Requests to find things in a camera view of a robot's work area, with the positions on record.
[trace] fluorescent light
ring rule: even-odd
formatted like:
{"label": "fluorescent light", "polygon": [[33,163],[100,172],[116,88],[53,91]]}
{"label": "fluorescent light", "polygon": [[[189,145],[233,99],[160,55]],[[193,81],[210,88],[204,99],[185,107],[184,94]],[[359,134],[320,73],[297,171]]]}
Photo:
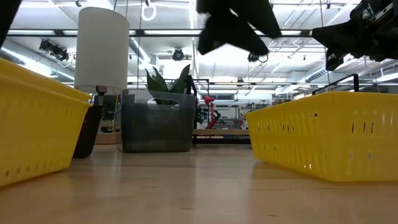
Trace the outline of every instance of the fluorescent light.
{"label": "fluorescent light", "polygon": [[113,5],[108,0],[87,0],[87,5],[113,10]]}
{"label": "fluorescent light", "polygon": [[28,8],[28,9],[48,9],[48,8],[55,8],[55,7],[76,7],[74,2],[71,3],[61,3],[61,4],[52,4],[48,2],[21,2],[20,8]]}
{"label": "fluorescent light", "polygon": [[282,35],[300,35],[301,31],[299,30],[282,30]]}
{"label": "fluorescent light", "polygon": [[[255,30],[254,31],[257,35],[264,35],[261,31]],[[282,35],[300,35],[301,31],[299,30],[282,30]]]}
{"label": "fluorescent light", "polygon": [[145,30],[147,35],[199,35],[201,30]]}
{"label": "fluorescent light", "polygon": [[349,78],[344,79],[343,81],[340,81],[340,83],[344,83],[344,82],[348,82],[348,81],[353,81],[353,80],[354,80],[354,77],[349,77]]}
{"label": "fluorescent light", "polygon": [[393,74],[390,74],[390,75],[383,75],[382,77],[373,80],[373,82],[374,83],[376,83],[376,81],[377,82],[385,82],[385,81],[393,80],[393,79],[396,79],[396,78],[398,78],[398,73],[393,73]]}
{"label": "fluorescent light", "polygon": [[55,35],[54,30],[9,30],[7,35]]}
{"label": "fluorescent light", "polygon": [[77,35],[77,33],[78,33],[77,30],[63,30],[62,32],[65,35]]}

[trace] ceiling duct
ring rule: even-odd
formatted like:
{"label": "ceiling duct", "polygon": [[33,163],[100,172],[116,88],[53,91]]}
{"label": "ceiling duct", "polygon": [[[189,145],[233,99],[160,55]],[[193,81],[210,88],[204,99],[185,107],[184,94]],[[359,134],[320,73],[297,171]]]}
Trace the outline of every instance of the ceiling duct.
{"label": "ceiling duct", "polygon": [[322,68],[322,69],[318,70],[317,72],[312,73],[308,78],[305,79],[305,82],[310,83],[310,82],[316,80],[317,78],[320,78],[320,77],[326,75],[327,73],[328,73],[328,71],[326,71],[326,69]]}
{"label": "ceiling duct", "polygon": [[140,63],[142,64],[150,64],[152,66],[157,67],[159,65],[159,59],[154,54],[147,53],[134,38],[129,39],[129,47],[132,53],[139,58]]}
{"label": "ceiling duct", "polygon": [[46,77],[55,78],[63,82],[72,82],[74,80],[74,71],[68,68],[63,68],[58,63],[53,62],[24,47],[21,47],[20,45],[17,45],[9,40],[4,41],[1,51],[14,63],[31,69]]}

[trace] security camera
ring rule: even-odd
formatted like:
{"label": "security camera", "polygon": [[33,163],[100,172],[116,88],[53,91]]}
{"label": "security camera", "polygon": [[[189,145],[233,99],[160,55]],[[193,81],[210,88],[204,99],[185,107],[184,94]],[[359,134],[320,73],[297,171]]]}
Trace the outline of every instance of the security camera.
{"label": "security camera", "polygon": [[175,49],[172,58],[175,61],[182,61],[184,59],[184,53],[182,52],[182,49]]}

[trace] plastic basket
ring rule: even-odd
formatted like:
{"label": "plastic basket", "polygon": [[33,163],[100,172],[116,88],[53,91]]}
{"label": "plastic basket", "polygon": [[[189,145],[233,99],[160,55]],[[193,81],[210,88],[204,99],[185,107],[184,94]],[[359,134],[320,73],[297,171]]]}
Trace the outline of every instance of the plastic basket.
{"label": "plastic basket", "polygon": [[331,92],[246,114],[254,155],[335,182],[398,180],[398,95]]}
{"label": "plastic basket", "polygon": [[[178,104],[149,104],[151,98]],[[121,108],[123,152],[189,151],[195,101],[194,95],[125,90]]]}
{"label": "plastic basket", "polygon": [[0,186],[67,168],[89,99],[0,59]]}

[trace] plant leaf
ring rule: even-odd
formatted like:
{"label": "plant leaf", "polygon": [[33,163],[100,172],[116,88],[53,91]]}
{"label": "plant leaf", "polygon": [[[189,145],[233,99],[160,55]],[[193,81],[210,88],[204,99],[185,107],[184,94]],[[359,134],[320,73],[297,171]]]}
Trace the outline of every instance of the plant leaf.
{"label": "plant leaf", "polygon": [[167,88],[167,84],[166,81],[164,80],[163,76],[159,74],[159,72],[157,71],[157,69],[155,67],[152,67],[155,70],[156,73],[156,81],[162,85],[162,88],[169,91],[169,89]]}
{"label": "plant leaf", "polygon": [[[164,89],[162,85],[154,80],[151,75],[149,74],[148,70],[145,69],[147,72],[147,83],[148,83],[148,90],[149,91],[159,91],[159,92],[168,92],[168,89]],[[157,100],[155,99],[156,103],[158,105],[167,105],[167,102],[164,100]]]}
{"label": "plant leaf", "polygon": [[179,94],[184,93],[184,89],[186,87],[187,76],[189,74],[190,67],[191,67],[191,65],[187,65],[181,71],[180,78],[178,78],[178,80],[176,80],[174,82],[173,86],[170,89],[171,93],[179,93]]}

